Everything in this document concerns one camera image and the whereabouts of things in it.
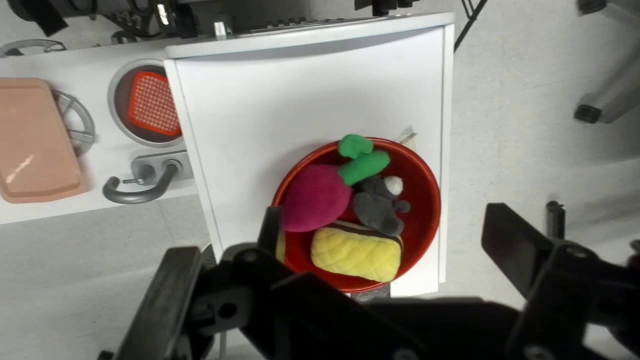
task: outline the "yellow sponge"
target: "yellow sponge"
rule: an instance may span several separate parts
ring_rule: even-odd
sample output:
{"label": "yellow sponge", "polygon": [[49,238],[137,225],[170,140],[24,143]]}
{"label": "yellow sponge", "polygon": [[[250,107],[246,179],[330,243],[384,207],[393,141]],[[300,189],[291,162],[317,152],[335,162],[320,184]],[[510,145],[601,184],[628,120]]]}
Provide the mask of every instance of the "yellow sponge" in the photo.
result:
{"label": "yellow sponge", "polygon": [[312,239],[312,262],[334,273],[389,282],[399,259],[399,239],[346,221],[320,227]]}

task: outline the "orange strainer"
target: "orange strainer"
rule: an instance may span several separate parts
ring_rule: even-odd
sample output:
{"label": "orange strainer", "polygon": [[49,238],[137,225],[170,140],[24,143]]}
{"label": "orange strainer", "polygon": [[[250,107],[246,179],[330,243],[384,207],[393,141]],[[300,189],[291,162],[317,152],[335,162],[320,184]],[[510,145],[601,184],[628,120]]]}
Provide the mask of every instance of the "orange strainer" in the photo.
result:
{"label": "orange strainer", "polygon": [[177,137],[179,121],[168,80],[158,72],[136,72],[127,97],[127,121],[136,128]]}

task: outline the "metal handle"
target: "metal handle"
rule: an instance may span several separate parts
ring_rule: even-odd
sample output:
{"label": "metal handle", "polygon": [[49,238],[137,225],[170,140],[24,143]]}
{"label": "metal handle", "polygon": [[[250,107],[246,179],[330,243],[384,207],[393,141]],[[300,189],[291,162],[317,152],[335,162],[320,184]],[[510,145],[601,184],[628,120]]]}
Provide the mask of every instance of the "metal handle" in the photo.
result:
{"label": "metal handle", "polygon": [[145,204],[152,201],[159,195],[163,195],[166,187],[171,184],[171,179],[175,178],[175,173],[179,172],[179,162],[177,159],[168,159],[163,163],[163,172],[159,175],[159,179],[142,191],[120,191],[120,178],[112,175],[105,179],[101,193],[104,198],[117,201],[117,204]]}

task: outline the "red bowl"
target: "red bowl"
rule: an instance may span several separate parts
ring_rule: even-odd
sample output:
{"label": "red bowl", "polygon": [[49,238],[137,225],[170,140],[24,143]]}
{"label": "red bowl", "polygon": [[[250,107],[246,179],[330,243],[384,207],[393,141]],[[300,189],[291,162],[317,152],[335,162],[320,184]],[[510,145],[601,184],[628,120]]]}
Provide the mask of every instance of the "red bowl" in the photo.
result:
{"label": "red bowl", "polygon": [[[389,154],[392,162],[382,172],[382,175],[399,175],[404,182],[404,191],[399,193],[402,199],[408,199],[412,204],[412,210],[408,213],[399,213],[404,221],[402,231],[402,264],[397,269],[399,278],[404,272],[408,272],[428,249],[431,243],[438,224],[440,224],[440,187],[438,182],[424,163],[424,159],[408,149],[405,145],[382,137],[373,137],[376,149],[384,149]],[[273,205],[280,205],[288,185],[291,179],[310,163],[344,163],[346,159],[338,154],[338,141],[325,143],[312,154],[303,156],[280,182],[275,195],[272,199]],[[352,210],[346,210],[339,220],[346,221],[358,221]],[[293,272],[310,272],[321,278],[324,282],[331,284],[334,287],[339,287],[347,293],[359,293],[367,289],[376,289],[382,284],[370,282],[363,278],[354,275],[339,275],[331,272],[324,272],[313,266],[310,259],[310,243],[313,238],[313,231],[286,231],[286,251],[284,251],[284,264]]]}

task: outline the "pink toy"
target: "pink toy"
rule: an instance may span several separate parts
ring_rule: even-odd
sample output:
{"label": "pink toy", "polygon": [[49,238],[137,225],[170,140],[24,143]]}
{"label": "pink toy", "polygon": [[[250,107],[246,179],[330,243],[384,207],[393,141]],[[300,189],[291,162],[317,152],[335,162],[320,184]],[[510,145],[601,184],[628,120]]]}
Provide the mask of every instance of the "pink toy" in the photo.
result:
{"label": "pink toy", "polygon": [[289,184],[282,201],[286,231],[312,231],[331,224],[347,207],[352,187],[344,184],[335,166],[310,163]]}

